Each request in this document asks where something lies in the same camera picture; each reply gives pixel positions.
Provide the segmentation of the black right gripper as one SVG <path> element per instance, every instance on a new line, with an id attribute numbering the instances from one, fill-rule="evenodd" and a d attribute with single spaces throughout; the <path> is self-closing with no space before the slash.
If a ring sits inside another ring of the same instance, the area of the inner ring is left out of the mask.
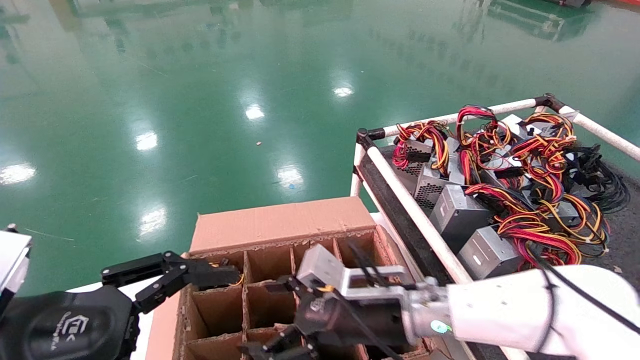
<path id="1" fill-rule="evenodd" d="M 295 326 L 279 330 L 266 342 L 249 341 L 240 353 L 250 360 L 319 360 L 317 344 L 402 347 L 407 337 L 398 300 L 339 300 L 315 296 L 297 277 L 265 283 L 270 293 L 290 293 L 297 306 Z"/>

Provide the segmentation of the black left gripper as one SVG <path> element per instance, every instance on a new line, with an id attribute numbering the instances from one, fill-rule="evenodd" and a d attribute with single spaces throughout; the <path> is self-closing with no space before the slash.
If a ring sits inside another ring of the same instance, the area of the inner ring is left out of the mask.
<path id="1" fill-rule="evenodd" d="M 158 276 L 135 294 L 135 306 L 115 288 Z M 96 290 L 14 298 L 1 317 L 0 357 L 128 360 L 140 334 L 138 313 L 152 312 L 188 285 L 218 289 L 240 282 L 240 270 L 227 259 L 211 264 L 206 259 L 186 259 L 174 251 L 108 266 L 102 270 L 105 286 Z"/>

